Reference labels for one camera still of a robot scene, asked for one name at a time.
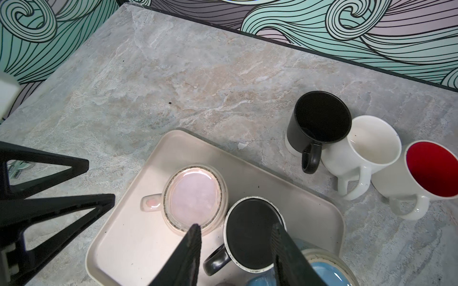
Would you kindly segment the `cream mug red inside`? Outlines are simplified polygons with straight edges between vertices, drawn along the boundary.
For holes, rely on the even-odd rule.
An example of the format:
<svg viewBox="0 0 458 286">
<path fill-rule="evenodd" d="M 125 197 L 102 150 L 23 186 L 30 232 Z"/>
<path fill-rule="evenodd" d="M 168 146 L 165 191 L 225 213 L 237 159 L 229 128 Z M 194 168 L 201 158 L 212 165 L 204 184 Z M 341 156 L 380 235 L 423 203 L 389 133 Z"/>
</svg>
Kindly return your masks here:
<svg viewBox="0 0 458 286">
<path fill-rule="evenodd" d="M 402 147 L 395 163 L 375 173 L 372 184 L 395 215 L 419 220 L 431 201 L 458 197 L 458 158 L 441 144 L 415 141 Z"/>
</svg>

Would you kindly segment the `black mug white base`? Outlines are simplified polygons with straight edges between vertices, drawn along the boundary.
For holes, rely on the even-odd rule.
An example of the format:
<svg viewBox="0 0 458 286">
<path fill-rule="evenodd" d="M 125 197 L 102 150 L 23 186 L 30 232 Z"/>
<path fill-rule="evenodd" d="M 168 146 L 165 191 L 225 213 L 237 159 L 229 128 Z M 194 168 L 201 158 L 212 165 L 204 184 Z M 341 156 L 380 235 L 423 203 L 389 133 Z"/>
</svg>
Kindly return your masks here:
<svg viewBox="0 0 458 286">
<path fill-rule="evenodd" d="M 302 171 L 314 174 L 320 164 L 323 147 L 342 141 L 352 127 L 347 105 L 325 91 L 311 91 L 295 104 L 285 135 L 285 144 L 301 158 Z"/>
</svg>

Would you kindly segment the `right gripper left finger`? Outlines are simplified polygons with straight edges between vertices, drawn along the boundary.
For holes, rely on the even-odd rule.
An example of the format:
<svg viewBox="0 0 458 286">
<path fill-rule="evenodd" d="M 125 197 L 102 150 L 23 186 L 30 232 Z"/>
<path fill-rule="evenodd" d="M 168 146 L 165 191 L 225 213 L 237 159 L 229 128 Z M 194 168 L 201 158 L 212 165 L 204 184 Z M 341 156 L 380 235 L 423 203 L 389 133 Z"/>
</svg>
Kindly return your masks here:
<svg viewBox="0 0 458 286">
<path fill-rule="evenodd" d="M 150 286 L 196 286 L 202 249 L 201 227 L 193 224 Z"/>
</svg>

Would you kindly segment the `pink upside-down mug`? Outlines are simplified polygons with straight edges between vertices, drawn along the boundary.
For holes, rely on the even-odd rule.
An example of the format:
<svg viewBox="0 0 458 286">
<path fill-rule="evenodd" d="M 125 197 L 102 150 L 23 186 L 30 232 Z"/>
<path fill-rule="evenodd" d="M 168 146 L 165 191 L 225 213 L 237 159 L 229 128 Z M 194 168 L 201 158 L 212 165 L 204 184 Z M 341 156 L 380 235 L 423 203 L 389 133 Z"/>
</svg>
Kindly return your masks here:
<svg viewBox="0 0 458 286">
<path fill-rule="evenodd" d="M 229 209 L 229 192 L 222 174 L 205 164 L 191 164 L 176 171 L 162 193 L 143 197 L 143 212 L 161 212 L 166 226 L 184 236 L 192 225 L 208 235 L 219 228 Z"/>
</svg>

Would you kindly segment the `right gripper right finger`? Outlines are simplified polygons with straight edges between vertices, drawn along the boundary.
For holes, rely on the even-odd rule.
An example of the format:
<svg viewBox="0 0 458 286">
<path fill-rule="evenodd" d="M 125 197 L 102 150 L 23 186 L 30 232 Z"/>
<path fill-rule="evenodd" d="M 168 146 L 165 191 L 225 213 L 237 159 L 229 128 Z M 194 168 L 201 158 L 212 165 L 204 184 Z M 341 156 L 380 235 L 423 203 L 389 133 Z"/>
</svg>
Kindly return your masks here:
<svg viewBox="0 0 458 286">
<path fill-rule="evenodd" d="M 285 227 L 279 223 L 272 226 L 271 252 L 274 276 L 278 286 L 325 286 L 307 262 Z"/>
</svg>

